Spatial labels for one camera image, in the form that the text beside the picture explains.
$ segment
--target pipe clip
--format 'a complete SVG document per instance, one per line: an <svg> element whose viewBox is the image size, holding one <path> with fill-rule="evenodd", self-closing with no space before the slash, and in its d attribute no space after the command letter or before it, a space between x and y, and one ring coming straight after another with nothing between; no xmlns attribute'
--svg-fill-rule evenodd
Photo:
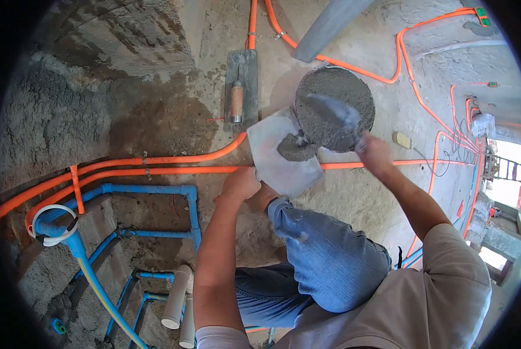
<svg viewBox="0 0 521 349"><path fill-rule="evenodd" d="M286 32L286 31L281 32L280 34L278 34L278 35L276 35L276 36L274 37L274 40L278 40L279 38L281 38L282 36L284 36L284 35L287 34L287 33L288 33L288 32Z"/></svg>

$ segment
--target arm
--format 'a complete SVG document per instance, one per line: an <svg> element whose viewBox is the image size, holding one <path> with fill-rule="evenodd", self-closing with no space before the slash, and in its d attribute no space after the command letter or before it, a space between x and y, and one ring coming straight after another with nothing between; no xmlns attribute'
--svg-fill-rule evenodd
<svg viewBox="0 0 521 349"><path fill-rule="evenodd" d="M235 295L235 225L237 210L260 189L254 168L231 173L202 236L194 273L194 326L224 326L245 332Z"/></svg>
<svg viewBox="0 0 521 349"><path fill-rule="evenodd" d="M421 241L433 227L441 223L452 224L437 202L394 166L390 146L385 141L363 131L355 151L367 170L394 194Z"/></svg>

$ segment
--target man's right hand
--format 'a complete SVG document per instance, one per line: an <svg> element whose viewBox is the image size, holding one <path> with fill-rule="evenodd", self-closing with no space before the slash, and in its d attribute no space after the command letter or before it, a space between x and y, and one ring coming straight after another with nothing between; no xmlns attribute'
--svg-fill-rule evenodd
<svg viewBox="0 0 521 349"><path fill-rule="evenodd" d="M355 146L355 152L373 176L384 181L386 175L394 169L390 145L372 136L367 130L361 133L361 140Z"/></svg>

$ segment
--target white cable coil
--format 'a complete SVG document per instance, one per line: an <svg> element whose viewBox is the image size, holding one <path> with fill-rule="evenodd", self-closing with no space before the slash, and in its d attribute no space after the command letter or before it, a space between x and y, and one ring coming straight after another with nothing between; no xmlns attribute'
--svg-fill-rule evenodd
<svg viewBox="0 0 521 349"><path fill-rule="evenodd" d="M43 212L46 212L46 211L48 211L50 209L54 209L54 208L58 208L58 209L67 211L68 213L71 214L73 219L76 219L76 213L65 205L53 204L53 205L44 206L35 214L34 219L32 220L32 229L28 229L28 234L30 234L31 237L35 238L35 231L34 231L35 221L40 217L40 215ZM60 236L44 238L43 246L45 246L45 247L55 246L56 244L60 243L61 241L66 240L69 237L71 237L75 233L77 228L78 228L78 221L75 222L75 225L70 230L65 229L65 231Z"/></svg>

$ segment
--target hand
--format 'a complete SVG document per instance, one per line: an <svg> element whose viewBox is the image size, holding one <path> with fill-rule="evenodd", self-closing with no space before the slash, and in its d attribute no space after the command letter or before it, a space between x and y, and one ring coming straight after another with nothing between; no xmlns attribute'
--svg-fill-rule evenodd
<svg viewBox="0 0 521 349"><path fill-rule="evenodd" d="M355 146L355 152L367 170L381 181L391 169L394 169L388 143L372 136L367 130L362 131L361 140Z"/></svg>
<svg viewBox="0 0 521 349"><path fill-rule="evenodd" d="M260 190L260 182L255 178L256 171L254 167L249 167L230 173L223 182L222 193L216 199L223 196L243 202L252 197Z"/></svg>

